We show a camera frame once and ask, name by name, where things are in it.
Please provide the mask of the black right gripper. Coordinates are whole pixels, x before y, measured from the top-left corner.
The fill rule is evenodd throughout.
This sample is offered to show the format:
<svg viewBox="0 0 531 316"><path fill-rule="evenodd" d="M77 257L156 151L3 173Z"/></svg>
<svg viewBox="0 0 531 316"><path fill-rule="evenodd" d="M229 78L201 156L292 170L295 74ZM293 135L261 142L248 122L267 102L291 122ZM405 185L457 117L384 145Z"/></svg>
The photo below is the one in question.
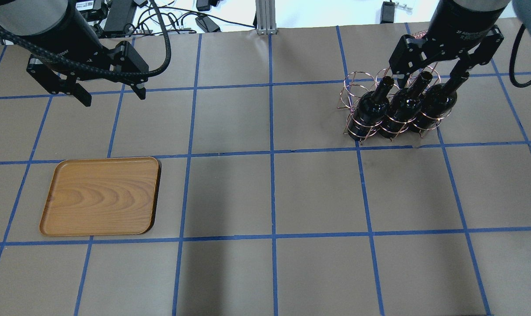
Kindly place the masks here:
<svg viewBox="0 0 531 316"><path fill-rule="evenodd" d="M403 35L389 58L389 68L394 75L408 75L414 79L426 66L436 62L457 60L450 72L450 86L460 88L476 65L488 64L504 40L498 26L492 26L482 35L470 39L460 31L452 34L430 32L422 37Z"/></svg>

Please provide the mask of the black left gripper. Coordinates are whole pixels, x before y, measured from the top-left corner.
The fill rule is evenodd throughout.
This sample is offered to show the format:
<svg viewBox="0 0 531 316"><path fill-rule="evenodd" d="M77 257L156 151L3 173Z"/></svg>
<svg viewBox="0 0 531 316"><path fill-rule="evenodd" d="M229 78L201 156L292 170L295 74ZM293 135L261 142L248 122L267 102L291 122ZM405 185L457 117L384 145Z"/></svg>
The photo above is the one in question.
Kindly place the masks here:
<svg viewBox="0 0 531 316"><path fill-rule="evenodd" d="M79 82L106 79L125 84L140 100L146 99L149 66L129 41L109 49L98 40L63 40L44 46L27 40L26 48L31 52L26 71L49 94L70 94L90 107L92 96Z"/></svg>

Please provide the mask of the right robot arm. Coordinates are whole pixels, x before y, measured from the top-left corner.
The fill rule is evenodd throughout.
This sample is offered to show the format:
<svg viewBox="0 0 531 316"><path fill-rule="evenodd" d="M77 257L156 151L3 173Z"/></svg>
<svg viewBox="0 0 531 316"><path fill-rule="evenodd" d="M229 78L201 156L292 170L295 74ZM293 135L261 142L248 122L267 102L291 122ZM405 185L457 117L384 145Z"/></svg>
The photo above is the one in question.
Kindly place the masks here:
<svg viewBox="0 0 531 316"><path fill-rule="evenodd" d="M389 68L404 88L419 69L441 61L456 61L450 72L459 77L476 65L486 65L504 40L496 25L507 0L441 0L427 32L403 35L389 59Z"/></svg>

